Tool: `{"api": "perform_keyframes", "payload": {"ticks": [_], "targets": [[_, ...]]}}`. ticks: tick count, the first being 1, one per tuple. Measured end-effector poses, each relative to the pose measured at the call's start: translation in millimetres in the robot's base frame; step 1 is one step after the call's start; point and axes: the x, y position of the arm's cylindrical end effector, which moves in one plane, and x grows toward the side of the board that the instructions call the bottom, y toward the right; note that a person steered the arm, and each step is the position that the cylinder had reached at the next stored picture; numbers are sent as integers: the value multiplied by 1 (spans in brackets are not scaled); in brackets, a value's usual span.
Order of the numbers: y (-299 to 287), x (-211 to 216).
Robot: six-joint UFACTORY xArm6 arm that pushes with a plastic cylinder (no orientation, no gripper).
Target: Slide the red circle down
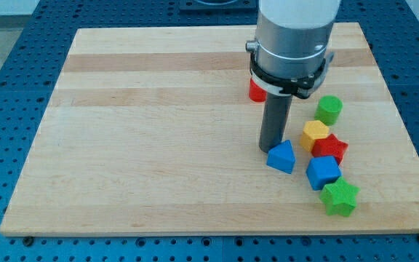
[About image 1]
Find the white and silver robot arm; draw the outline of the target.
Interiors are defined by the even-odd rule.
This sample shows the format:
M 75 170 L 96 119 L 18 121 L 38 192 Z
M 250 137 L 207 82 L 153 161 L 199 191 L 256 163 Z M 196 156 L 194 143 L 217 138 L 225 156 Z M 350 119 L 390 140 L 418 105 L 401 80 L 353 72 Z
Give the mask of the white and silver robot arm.
M 255 64 L 281 79 L 315 73 L 322 64 L 341 0 L 259 0 Z

